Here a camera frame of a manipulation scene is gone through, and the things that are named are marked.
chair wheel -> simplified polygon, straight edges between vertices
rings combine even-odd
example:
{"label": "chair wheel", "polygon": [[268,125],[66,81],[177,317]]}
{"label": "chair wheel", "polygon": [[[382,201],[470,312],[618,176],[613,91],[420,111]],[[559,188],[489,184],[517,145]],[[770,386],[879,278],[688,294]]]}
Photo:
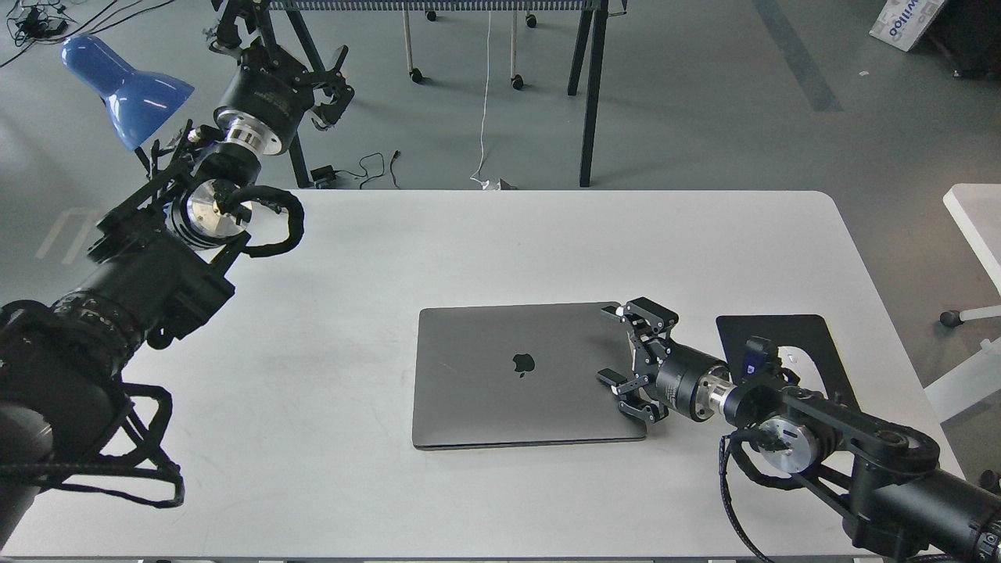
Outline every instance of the chair wheel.
{"label": "chair wheel", "polygon": [[942,315],[939,315],[939,323],[942,325],[954,329],[963,324],[963,320],[959,318],[958,311],[946,311]]}

table surface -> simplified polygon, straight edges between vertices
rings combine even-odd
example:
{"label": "table surface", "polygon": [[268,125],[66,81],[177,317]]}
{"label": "table surface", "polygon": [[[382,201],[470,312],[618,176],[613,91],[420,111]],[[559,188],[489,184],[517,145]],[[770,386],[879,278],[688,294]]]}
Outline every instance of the table surface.
{"label": "table surface", "polygon": [[942,200],[1001,293],[1001,184],[957,183]]}
{"label": "table surface", "polygon": [[[187,500],[155,510],[38,497],[10,557],[651,558],[746,555],[719,498],[730,428],[674,415],[644,442],[421,452],[410,444],[417,315],[430,307],[624,302],[677,311],[723,356],[720,315],[818,314],[863,410],[926,432],[959,472],[833,203],[818,192],[299,192],[293,252],[241,257],[236,296],[129,381],[174,396],[164,449]],[[263,230],[271,225],[255,224]],[[257,236],[257,241],[264,237]],[[773,555],[855,553],[807,492],[731,471]],[[166,495],[142,486],[130,490]]]}

gray floor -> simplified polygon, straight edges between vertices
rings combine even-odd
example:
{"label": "gray floor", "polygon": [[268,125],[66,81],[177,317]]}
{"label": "gray floor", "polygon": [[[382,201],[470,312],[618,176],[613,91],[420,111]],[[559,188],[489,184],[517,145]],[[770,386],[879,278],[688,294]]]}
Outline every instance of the gray floor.
{"label": "gray floor", "polygon": [[[86,17],[102,4],[70,13]],[[881,5],[634,0],[609,25],[593,188],[828,193],[927,385],[1001,335],[997,320],[955,331],[935,323],[943,310],[1001,300],[942,204],[955,183],[1001,182],[1001,85],[953,79],[927,44],[903,53],[868,37]],[[520,30],[521,92],[508,85],[511,14],[492,16],[481,176],[574,189],[584,96],[565,89],[577,17],[539,16],[537,29]],[[195,85],[161,137],[186,117],[209,121],[232,75],[231,59],[202,43],[212,20],[207,3],[182,0],[102,34],[136,66]],[[278,37],[292,45],[277,21]],[[467,176],[479,159],[485,13],[414,17],[415,62],[429,77],[420,86],[406,75],[399,14],[308,13],[306,21],[321,53],[350,46],[345,74],[357,91],[335,130],[303,127],[310,166],[356,171],[365,154],[399,150],[402,188],[478,188]],[[13,52],[0,47],[0,57]],[[71,207],[103,212],[142,174],[56,47],[37,46],[0,69],[0,302],[49,302],[90,269],[82,255],[62,263],[79,222],[35,257],[53,221]],[[293,185],[287,160],[266,161],[260,181]],[[392,185],[386,176],[365,188]],[[997,403],[946,425],[970,477],[1001,468]]]}

lamp shade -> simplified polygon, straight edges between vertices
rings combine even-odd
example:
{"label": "lamp shade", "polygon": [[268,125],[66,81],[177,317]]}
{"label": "lamp shade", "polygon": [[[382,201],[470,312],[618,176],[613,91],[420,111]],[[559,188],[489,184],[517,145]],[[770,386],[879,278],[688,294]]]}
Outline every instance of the lamp shade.
{"label": "lamp shade", "polygon": [[194,91],[173,76],[132,68],[93,35],[63,41],[62,61],[104,99],[111,125],[129,150],[149,138]]}

laptop lid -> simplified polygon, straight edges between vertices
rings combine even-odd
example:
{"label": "laptop lid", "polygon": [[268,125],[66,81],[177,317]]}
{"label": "laptop lid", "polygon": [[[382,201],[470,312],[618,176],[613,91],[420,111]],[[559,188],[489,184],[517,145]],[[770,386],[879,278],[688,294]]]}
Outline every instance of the laptop lid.
{"label": "laptop lid", "polygon": [[614,303],[425,309],[413,446],[487,448],[642,440],[595,375],[632,369]]}

